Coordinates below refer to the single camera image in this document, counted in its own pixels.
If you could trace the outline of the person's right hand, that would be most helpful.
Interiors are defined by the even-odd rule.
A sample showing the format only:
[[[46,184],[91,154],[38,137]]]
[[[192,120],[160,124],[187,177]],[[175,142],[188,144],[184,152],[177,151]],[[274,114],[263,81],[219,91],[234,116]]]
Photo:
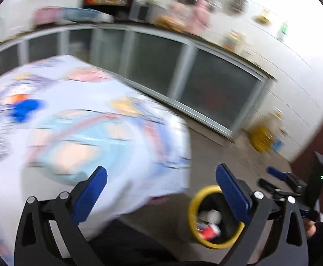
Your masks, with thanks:
[[[314,236],[314,234],[316,232],[315,222],[308,219],[308,218],[303,218],[302,221],[303,221],[303,224],[304,224],[304,229],[306,231],[307,238],[310,238],[310,237]]]

